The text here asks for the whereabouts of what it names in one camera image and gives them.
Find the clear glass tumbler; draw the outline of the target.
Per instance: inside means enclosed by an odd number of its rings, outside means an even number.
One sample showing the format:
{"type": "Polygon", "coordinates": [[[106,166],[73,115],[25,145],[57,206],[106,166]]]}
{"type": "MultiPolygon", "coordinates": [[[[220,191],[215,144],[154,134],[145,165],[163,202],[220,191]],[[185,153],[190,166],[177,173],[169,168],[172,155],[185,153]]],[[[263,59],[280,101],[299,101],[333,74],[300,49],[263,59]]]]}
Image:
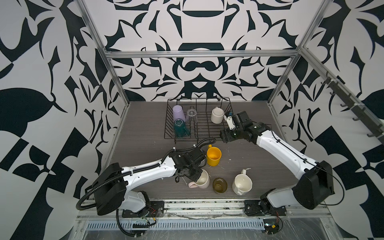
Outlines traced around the clear glass tumbler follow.
{"type": "Polygon", "coordinates": [[[198,112],[196,109],[187,110],[186,123],[190,125],[196,125],[198,123],[198,112]]]}

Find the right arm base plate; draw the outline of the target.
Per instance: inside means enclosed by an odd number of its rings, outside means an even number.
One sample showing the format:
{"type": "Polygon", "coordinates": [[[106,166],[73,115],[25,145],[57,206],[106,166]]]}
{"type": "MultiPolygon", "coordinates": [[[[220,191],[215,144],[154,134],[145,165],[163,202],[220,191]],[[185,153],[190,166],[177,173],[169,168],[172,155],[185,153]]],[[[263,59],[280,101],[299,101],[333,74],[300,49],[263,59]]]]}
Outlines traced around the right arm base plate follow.
{"type": "Polygon", "coordinates": [[[249,217],[286,216],[286,208],[273,207],[267,200],[245,200],[244,212],[249,217]]]}

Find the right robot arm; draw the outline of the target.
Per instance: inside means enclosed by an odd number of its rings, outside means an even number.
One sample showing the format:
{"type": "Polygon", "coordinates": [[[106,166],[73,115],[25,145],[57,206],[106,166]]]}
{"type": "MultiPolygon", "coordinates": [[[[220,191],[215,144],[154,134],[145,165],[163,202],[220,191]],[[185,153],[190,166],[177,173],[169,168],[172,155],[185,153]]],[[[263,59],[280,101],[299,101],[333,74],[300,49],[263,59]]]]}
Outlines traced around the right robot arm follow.
{"type": "Polygon", "coordinates": [[[224,115],[228,128],[220,132],[224,143],[246,140],[269,152],[298,179],[289,187],[272,189],[260,198],[260,212],[273,214],[286,206],[302,206],[315,209],[326,198],[335,193],[332,167],[326,161],[317,162],[302,154],[281,139],[272,128],[262,122],[252,121],[245,111],[224,115]]]}

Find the olive green glass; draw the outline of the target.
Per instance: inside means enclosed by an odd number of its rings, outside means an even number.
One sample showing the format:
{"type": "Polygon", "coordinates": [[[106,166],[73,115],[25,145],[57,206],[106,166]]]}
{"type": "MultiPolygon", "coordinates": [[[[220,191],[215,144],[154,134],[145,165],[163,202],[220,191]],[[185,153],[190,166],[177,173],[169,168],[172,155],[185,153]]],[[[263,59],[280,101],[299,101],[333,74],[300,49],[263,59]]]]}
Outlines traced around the olive green glass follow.
{"type": "Polygon", "coordinates": [[[217,194],[223,194],[228,189],[228,183],[223,178],[216,178],[213,181],[213,190],[217,194]]]}

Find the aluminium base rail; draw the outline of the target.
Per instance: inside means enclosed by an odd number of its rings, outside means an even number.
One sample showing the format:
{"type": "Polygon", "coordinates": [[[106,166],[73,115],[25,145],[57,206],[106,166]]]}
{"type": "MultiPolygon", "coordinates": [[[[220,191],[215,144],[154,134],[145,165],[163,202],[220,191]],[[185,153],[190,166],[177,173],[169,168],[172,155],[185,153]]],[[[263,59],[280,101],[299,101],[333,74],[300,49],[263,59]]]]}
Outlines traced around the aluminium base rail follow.
{"type": "MultiPolygon", "coordinates": [[[[247,199],[160,199],[164,206],[155,211],[157,217],[199,219],[199,218],[224,218],[246,217],[245,201],[247,199]]],[[[326,218],[331,213],[325,206],[313,210],[304,207],[288,206],[283,208],[280,217],[288,218],[326,218]]]]}

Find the white mug red inside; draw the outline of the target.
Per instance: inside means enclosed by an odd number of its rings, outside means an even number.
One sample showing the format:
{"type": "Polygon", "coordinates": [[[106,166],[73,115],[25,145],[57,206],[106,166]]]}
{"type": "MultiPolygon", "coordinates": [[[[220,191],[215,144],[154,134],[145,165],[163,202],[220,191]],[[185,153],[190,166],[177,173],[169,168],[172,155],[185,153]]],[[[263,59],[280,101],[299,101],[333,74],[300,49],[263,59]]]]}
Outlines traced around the white mug red inside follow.
{"type": "Polygon", "coordinates": [[[216,125],[219,125],[223,122],[223,119],[224,119],[224,115],[225,115],[225,112],[223,109],[219,108],[219,107],[215,107],[213,110],[212,110],[212,114],[211,114],[211,122],[213,124],[216,124],[216,125]]]}

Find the grey wall hook rail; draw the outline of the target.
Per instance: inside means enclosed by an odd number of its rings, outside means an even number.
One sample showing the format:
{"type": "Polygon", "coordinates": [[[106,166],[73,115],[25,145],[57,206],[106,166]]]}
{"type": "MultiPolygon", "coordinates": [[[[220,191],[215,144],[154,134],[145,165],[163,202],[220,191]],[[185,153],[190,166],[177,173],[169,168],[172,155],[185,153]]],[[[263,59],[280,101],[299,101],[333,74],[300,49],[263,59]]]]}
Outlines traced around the grey wall hook rail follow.
{"type": "Polygon", "coordinates": [[[320,74],[322,79],[321,85],[330,89],[330,100],[328,103],[329,110],[332,108],[334,99],[341,101],[340,107],[352,111],[355,115],[353,120],[355,122],[362,122],[365,127],[370,131],[367,134],[369,138],[376,138],[381,143],[384,142],[384,122],[380,120],[358,97],[351,91],[344,82],[338,78],[334,78],[326,72],[320,74]]]}

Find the aluminium frame crossbar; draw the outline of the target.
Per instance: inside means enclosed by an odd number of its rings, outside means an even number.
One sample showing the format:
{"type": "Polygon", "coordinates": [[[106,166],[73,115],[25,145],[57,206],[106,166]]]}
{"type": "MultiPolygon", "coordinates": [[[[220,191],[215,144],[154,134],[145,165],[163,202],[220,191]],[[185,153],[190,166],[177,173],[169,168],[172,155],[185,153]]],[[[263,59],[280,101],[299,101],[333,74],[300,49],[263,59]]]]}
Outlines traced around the aluminium frame crossbar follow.
{"type": "Polygon", "coordinates": [[[292,57],[296,50],[230,50],[230,51],[105,51],[108,59],[127,58],[213,58],[213,57],[292,57]]]}

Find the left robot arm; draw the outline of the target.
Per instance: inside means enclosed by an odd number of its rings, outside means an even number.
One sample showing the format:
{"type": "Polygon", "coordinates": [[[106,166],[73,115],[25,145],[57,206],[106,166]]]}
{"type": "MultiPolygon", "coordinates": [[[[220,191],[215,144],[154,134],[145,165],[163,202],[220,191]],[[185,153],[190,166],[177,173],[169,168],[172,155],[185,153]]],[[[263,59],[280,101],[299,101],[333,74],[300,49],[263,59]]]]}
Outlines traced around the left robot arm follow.
{"type": "Polygon", "coordinates": [[[99,216],[110,214],[115,210],[142,214],[144,209],[150,207],[150,200],[144,191],[134,192],[135,188],[170,177],[174,177],[176,182],[181,177],[195,182],[203,173],[200,164],[205,158],[203,150],[193,147],[187,150],[172,149],[162,159],[139,166],[121,167],[118,163],[111,164],[82,197],[85,200],[93,196],[95,203],[90,206],[77,203],[77,209],[96,208],[99,216]]]}

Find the cream mug pink handle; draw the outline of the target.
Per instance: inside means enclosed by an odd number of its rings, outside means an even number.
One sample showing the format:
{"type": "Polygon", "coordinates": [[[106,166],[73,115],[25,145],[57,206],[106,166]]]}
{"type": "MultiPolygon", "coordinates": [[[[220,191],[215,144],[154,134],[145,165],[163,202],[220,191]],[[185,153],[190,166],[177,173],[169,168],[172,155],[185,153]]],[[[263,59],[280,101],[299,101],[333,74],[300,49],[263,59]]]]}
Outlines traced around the cream mug pink handle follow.
{"type": "Polygon", "coordinates": [[[190,182],[188,184],[188,187],[190,189],[194,188],[200,188],[200,189],[206,189],[210,184],[210,176],[206,170],[203,170],[201,176],[196,182],[190,182]]]}

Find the dark green mug white inside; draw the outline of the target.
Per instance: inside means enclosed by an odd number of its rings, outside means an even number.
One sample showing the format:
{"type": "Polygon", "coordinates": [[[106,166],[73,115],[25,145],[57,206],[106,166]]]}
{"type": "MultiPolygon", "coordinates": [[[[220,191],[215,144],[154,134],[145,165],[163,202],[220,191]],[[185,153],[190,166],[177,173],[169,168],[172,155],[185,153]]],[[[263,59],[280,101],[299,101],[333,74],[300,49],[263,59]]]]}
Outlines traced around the dark green mug white inside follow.
{"type": "Polygon", "coordinates": [[[174,132],[176,138],[183,138],[191,135],[185,121],[182,119],[176,119],[174,121],[174,132]]]}

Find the green circuit board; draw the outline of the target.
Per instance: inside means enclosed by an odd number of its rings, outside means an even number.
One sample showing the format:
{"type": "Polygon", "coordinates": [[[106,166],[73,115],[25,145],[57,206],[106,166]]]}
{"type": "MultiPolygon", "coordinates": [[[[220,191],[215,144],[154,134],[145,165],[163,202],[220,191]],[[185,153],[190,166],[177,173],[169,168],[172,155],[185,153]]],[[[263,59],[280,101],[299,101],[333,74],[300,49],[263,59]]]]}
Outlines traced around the green circuit board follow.
{"type": "Polygon", "coordinates": [[[277,219],[277,220],[272,220],[272,219],[265,219],[264,221],[264,233],[267,235],[276,235],[279,233],[284,226],[284,222],[277,219]]]}

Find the cream white mug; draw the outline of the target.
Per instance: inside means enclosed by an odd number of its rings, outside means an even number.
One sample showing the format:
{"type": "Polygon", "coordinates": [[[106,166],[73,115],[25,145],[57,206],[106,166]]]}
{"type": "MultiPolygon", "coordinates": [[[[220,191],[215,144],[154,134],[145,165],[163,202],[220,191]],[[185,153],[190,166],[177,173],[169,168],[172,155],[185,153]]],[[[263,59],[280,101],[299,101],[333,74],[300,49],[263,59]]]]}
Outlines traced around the cream white mug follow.
{"type": "Polygon", "coordinates": [[[233,192],[238,196],[247,194],[253,188],[253,181],[247,175],[247,170],[250,168],[243,169],[240,174],[236,175],[232,183],[233,192]]]}

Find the lavender plastic cup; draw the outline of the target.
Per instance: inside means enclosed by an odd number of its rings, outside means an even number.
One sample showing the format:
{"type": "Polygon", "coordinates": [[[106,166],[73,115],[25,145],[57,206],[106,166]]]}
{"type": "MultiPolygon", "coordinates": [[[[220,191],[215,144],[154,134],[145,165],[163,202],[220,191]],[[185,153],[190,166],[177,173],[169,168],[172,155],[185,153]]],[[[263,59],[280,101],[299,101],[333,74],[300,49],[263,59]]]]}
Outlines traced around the lavender plastic cup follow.
{"type": "Polygon", "coordinates": [[[183,110],[183,107],[181,105],[175,105],[172,108],[173,111],[173,122],[176,120],[182,120],[183,122],[186,122],[186,116],[183,110]]]}

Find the yellow mug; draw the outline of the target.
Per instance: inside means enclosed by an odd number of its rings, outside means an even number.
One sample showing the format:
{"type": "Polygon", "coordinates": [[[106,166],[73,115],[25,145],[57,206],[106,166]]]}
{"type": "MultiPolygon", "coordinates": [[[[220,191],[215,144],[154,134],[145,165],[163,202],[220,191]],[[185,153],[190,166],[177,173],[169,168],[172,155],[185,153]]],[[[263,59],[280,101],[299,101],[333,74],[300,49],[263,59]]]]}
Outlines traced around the yellow mug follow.
{"type": "Polygon", "coordinates": [[[221,157],[222,157],[222,152],[219,148],[214,147],[212,145],[208,146],[206,158],[207,158],[207,164],[209,166],[211,167],[217,166],[220,163],[221,157]]]}

